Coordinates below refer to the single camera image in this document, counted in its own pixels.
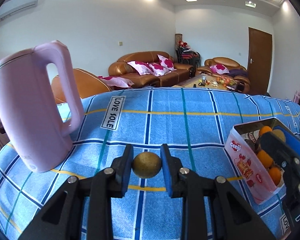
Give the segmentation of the small orange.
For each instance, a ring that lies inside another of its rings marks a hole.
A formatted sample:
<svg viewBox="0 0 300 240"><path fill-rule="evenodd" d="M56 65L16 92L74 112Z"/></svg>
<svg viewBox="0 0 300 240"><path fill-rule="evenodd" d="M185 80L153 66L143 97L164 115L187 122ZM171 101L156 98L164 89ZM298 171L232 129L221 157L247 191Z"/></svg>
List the small orange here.
<svg viewBox="0 0 300 240"><path fill-rule="evenodd" d="M273 166L268 171L273 183L277 186L281 181L281 171L278 167Z"/></svg>
<svg viewBox="0 0 300 240"><path fill-rule="evenodd" d="M260 150L257 154L257 157L265 169L270 168L274 162L272 157L264 150Z"/></svg>

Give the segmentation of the pink floral pillow right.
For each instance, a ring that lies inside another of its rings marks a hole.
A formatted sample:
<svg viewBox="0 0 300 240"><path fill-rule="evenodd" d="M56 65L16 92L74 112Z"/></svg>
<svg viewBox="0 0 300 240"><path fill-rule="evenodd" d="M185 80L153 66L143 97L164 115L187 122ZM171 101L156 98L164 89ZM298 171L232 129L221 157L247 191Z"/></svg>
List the pink floral pillow right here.
<svg viewBox="0 0 300 240"><path fill-rule="evenodd" d="M158 56L158 59L159 59L159 62L160 62L160 65L170 71L174 71L175 68L174 68L174 65L173 65L173 61L162 56L162 55L157 55Z"/></svg>

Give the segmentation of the pink electric kettle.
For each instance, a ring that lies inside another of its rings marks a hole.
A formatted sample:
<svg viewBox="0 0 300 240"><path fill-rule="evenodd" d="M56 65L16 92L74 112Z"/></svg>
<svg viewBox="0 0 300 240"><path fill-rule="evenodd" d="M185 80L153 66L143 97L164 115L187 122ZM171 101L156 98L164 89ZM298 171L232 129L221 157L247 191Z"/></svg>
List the pink electric kettle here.
<svg viewBox="0 0 300 240"><path fill-rule="evenodd" d="M70 109L63 121L53 96L47 65L57 67ZM58 166L72 148L70 134L79 128L83 105L70 52L55 40L0 60L0 120L16 152L32 172Z"/></svg>

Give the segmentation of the pink floral pillow left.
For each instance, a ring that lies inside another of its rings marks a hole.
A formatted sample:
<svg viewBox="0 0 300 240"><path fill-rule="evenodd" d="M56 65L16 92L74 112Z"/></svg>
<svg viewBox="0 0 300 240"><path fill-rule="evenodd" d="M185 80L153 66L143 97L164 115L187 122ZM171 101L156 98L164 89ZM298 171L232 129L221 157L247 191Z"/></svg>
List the pink floral pillow left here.
<svg viewBox="0 0 300 240"><path fill-rule="evenodd" d="M133 67L139 75L153 75L153 71L147 63L140 61L130 61L127 64Z"/></svg>

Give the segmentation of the brown leather three-seat sofa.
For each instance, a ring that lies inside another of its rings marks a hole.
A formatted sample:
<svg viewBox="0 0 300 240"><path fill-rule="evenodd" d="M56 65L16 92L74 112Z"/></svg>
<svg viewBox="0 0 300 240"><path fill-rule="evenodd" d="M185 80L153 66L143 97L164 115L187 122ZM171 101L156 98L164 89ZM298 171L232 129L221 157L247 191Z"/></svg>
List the brown leather three-seat sofa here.
<svg viewBox="0 0 300 240"><path fill-rule="evenodd" d="M172 87L194 77L195 70L190 64L175 62L164 51L142 51L122 56L108 73L132 81L133 88Z"/></svg>

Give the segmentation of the brown leather chair near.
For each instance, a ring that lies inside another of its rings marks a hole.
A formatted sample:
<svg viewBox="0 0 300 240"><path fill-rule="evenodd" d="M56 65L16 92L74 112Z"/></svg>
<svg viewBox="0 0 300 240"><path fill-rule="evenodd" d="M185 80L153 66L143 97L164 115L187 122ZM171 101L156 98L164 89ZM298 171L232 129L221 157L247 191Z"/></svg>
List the brown leather chair near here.
<svg viewBox="0 0 300 240"><path fill-rule="evenodd" d="M73 72L79 97L81 99L111 91L111 88L96 75L79 68L75 68ZM51 88L57 104L67 102L62 90L61 79L58 75L53 78Z"/></svg>

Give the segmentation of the dark purple passion fruit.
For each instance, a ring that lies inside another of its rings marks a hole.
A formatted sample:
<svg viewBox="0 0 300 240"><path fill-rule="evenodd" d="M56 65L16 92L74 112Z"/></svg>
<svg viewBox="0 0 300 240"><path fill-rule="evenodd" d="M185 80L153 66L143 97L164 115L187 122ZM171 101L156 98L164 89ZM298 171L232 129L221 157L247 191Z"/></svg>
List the dark purple passion fruit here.
<svg viewBox="0 0 300 240"><path fill-rule="evenodd" d="M245 143L251 148L251 150L252 150L253 152L256 151L255 143L253 143L252 140L250 140L250 139L245 139L244 141L245 141Z"/></svg>

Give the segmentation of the large orange tangerine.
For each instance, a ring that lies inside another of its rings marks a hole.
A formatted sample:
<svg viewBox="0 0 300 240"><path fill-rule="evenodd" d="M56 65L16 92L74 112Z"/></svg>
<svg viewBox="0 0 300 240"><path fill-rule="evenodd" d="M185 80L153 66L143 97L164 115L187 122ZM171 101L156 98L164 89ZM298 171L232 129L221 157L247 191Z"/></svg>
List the large orange tangerine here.
<svg viewBox="0 0 300 240"><path fill-rule="evenodd" d="M258 136L261 137L262 135L264 135L267 132L272 132L273 129L270 126L263 126L259 132L258 132Z"/></svg>

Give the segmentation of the white wall air conditioner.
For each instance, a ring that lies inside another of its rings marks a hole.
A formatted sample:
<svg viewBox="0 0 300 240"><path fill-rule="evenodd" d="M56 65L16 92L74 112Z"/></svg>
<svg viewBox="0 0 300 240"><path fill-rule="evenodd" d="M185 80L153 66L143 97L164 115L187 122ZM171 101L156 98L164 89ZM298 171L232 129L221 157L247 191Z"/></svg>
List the white wall air conditioner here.
<svg viewBox="0 0 300 240"><path fill-rule="evenodd" d="M30 7L35 7L38 0L10 0L0 7L0 20Z"/></svg>

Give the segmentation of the pink floral pillow middle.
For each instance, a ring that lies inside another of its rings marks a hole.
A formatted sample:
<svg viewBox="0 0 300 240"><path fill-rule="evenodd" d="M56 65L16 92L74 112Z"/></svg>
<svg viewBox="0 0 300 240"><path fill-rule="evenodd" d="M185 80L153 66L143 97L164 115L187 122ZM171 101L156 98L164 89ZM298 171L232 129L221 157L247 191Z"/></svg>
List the pink floral pillow middle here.
<svg viewBox="0 0 300 240"><path fill-rule="evenodd" d="M163 66L161 66L158 63L149 63L148 66L151 68L151 70L153 71L153 75L154 76L164 76L166 74L169 74L171 71Z"/></svg>

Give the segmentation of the blue plaid tablecloth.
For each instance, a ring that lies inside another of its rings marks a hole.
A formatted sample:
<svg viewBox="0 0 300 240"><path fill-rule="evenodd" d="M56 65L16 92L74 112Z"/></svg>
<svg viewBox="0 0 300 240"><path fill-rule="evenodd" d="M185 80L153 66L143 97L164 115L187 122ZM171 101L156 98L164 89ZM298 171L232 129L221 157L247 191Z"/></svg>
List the blue plaid tablecloth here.
<svg viewBox="0 0 300 240"><path fill-rule="evenodd" d="M115 239L179 239L183 201L168 196L164 161L171 156L185 170L206 178L223 176L280 238L288 226L282 208L284 187L256 204L251 190L259 176L246 179L253 159L232 160L226 149L235 125L276 118L300 135L300 106L287 99L202 88L145 88L94 95L82 101L84 118L71 134L66 158L45 173L31 172L7 143L0 151L0 232L18 239L35 215L65 182L90 178L133 149L128 191L111 202Z"/></svg>

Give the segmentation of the small orange front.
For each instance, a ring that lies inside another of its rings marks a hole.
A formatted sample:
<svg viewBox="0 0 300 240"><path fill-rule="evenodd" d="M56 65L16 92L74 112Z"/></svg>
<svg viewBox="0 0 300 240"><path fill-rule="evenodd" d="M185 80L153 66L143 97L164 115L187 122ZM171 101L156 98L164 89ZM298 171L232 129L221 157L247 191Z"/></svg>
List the small orange front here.
<svg viewBox="0 0 300 240"><path fill-rule="evenodd" d="M273 166L268 171L273 183L277 186L281 181L281 171L278 167Z"/></svg>

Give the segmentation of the coffee table with clutter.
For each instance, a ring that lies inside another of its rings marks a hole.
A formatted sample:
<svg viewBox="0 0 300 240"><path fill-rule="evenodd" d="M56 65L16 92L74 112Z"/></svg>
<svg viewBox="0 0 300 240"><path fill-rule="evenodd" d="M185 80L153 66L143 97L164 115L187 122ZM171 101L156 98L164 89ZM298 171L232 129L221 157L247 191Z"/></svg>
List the coffee table with clutter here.
<svg viewBox="0 0 300 240"><path fill-rule="evenodd" d="M229 77L219 75L200 74L186 81L183 81L175 88L209 88L218 90L236 91L238 83Z"/></svg>

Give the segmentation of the stacked dark chairs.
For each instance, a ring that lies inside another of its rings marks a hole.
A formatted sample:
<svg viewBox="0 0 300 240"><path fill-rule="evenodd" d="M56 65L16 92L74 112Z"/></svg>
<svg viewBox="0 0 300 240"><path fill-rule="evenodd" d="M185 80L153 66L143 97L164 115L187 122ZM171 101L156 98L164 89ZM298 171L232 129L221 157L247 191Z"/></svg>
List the stacked dark chairs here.
<svg viewBox="0 0 300 240"><path fill-rule="evenodd" d="M178 42L176 54L179 63L190 64L194 68L201 66L200 54L196 51L193 51L187 42Z"/></svg>

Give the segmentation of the pink cookie tin box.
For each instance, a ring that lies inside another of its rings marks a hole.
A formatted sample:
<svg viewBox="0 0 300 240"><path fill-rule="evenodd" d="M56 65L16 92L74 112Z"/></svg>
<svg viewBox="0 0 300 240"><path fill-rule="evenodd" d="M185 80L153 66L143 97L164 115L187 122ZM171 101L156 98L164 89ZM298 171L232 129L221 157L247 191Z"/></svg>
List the pink cookie tin box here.
<svg viewBox="0 0 300 240"><path fill-rule="evenodd" d="M288 129L277 118L237 124L230 130L225 143L226 152L230 155L235 168L243 177L255 203L258 205L263 204L277 194L284 185L281 177L279 185L276 186L268 173L273 166L278 167L281 173L283 173L283 169L275 162L270 168L265 169L257 157L258 152L262 150L258 141L258 132L263 126L270 126L273 130L280 129L280 127ZM250 139L255 143L255 152L245 143L245 139Z"/></svg>

